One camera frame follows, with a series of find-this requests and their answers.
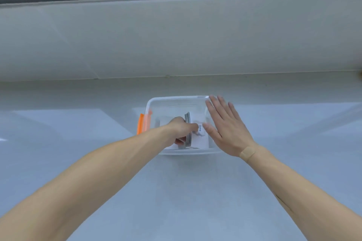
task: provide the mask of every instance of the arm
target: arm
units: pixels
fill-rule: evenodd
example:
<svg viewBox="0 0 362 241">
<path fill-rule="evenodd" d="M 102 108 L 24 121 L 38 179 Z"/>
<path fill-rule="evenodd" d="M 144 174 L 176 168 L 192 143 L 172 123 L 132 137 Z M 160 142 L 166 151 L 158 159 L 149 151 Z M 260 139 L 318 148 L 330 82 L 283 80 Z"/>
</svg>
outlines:
<svg viewBox="0 0 362 241">
<path fill-rule="evenodd" d="M 63 241 L 148 161 L 197 124 L 168 125 L 99 148 L 17 204 L 0 219 L 0 240 Z"/>
<path fill-rule="evenodd" d="M 362 217 L 278 161 L 250 135 L 232 103 L 210 96 L 215 129 L 204 124 L 220 149 L 241 157 L 265 182 L 309 241 L 362 240 Z"/>
</svg>

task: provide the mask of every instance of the person's right arm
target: person's right arm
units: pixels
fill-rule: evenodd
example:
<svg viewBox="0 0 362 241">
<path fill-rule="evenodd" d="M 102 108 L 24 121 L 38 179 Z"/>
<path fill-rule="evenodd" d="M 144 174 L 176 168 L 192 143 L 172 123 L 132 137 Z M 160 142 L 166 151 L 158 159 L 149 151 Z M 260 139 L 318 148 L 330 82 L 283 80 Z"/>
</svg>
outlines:
<svg viewBox="0 0 362 241">
<path fill-rule="evenodd" d="M 204 124 L 207 133 L 220 149 L 254 169 L 309 241 L 362 240 L 362 217 L 258 145 L 232 103 L 210 99 L 213 105 L 206 104 L 216 129 Z"/>
</svg>

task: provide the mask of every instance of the person's left hand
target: person's left hand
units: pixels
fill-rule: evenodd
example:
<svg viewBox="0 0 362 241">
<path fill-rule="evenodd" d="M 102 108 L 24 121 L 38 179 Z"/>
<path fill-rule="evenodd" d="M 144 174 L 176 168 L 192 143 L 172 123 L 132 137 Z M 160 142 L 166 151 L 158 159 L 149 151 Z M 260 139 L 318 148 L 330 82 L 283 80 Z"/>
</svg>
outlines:
<svg viewBox="0 0 362 241">
<path fill-rule="evenodd" d="M 186 135 L 190 132 L 197 131 L 199 128 L 197 123 L 186 123 L 181 116 L 175 117 L 166 126 L 171 130 L 174 143 L 177 145 L 183 145 L 183 141 L 186 141 Z"/>
</svg>

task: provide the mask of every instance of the transparent storage bin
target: transparent storage bin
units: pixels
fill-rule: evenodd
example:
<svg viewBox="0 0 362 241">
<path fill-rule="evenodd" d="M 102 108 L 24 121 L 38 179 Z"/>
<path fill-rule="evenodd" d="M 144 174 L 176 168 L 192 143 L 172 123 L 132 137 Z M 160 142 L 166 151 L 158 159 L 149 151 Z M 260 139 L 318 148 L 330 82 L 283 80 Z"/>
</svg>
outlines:
<svg viewBox="0 0 362 241">
<path fill-rule="evenodd" d="M 184 118 L 187 112 L 198 115 L 204 119 L 204 122 L 214 125 L 205 103 L 208 98 L 208 96 L 171 96 L 150 99 L 145 113 L 140 115 L 137 134 L 164 125 L 174 117 L 181 116 Z M 190 155 L 221 152 L 207 133 L 206 136 L 209 141 L 208 148 L 191 149 L 185 146 L 173 145 L 172 149 L 166 148 L 160 154 Z"/>
</svg>

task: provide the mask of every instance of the person's left arm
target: person's left arm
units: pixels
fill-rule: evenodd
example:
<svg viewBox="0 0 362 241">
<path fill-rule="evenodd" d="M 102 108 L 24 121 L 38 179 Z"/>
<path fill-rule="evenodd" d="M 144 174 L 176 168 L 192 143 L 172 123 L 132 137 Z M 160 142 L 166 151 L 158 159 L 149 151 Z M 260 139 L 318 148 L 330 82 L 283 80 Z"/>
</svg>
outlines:
<svg viewBox="0 0 362 241">
<path fill-rule="evenodd" d="M 66 240 L 148 161 L 197 129 L 177 117 L 85 155 L 0 218 L 0 240 Z"/>
</svg>

